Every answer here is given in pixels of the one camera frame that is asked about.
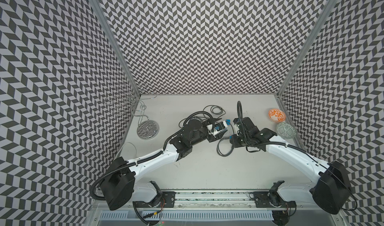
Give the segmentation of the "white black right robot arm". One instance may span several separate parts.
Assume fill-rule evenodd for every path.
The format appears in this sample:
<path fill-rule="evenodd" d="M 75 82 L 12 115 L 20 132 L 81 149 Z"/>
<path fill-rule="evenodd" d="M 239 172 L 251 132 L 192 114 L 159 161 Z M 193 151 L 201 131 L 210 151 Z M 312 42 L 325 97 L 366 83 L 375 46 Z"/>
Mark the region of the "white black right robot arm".
<path fill-rule="evenodd" d="M 234 122 L 238 132 L 231 138 L 235 148 L 254 148 L 272 154 L 303 173 L 310 184 L 278 181 L 267 193 L 272 207 L 282 208 L 289 202 L 315 204 L 325 212 L 336 215 L 344 209 L 349 197 L 353 196 L 346 167 L 334 161 L 316 158 L 305 150 L 293 146 L 274 131 L 259 130 L 248 117 L 243 116 L 242 104 L 237 103 L 237 118 Z"/>

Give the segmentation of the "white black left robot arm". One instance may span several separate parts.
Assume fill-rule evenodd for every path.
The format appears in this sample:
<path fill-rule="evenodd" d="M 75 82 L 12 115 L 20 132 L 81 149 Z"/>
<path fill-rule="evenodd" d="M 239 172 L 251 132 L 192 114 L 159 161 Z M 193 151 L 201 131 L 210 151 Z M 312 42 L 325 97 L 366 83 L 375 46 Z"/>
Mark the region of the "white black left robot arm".
<path fill-rule="evenodd" d="M 131 160 L 115 159 L 104 175 L 90 186 L 90 196 L 105 201 L 111 211 L 128 202 L 143 202 L 156 207 L 162 201 L 163 192 L 156 182 L 142 182 L 141 179 L 185 158 L 196 144 L 220 140 L 227 130 L 226 121 L 215 119 L 206 111 L 197 111 L 184 120 L 181 129 L 165 140 L 161 149 Z"/>

